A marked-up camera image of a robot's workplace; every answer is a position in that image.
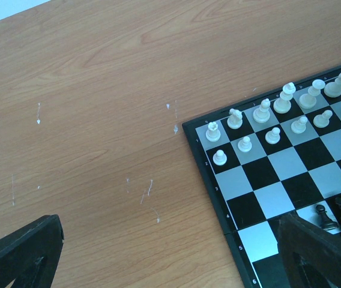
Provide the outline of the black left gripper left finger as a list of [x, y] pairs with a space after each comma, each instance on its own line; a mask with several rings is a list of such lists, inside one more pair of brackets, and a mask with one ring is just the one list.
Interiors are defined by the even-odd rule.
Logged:
[[64, 243], [57, 214], [44, 215], [0, 239], [0, 287], [50, 287]]

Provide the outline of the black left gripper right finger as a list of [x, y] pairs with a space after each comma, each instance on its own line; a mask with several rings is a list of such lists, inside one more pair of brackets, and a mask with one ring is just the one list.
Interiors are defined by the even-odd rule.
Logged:
[[278, 251], [291, 287], [341, 287], [341, 236], [332, 235], [294, 213], [279, 221]]

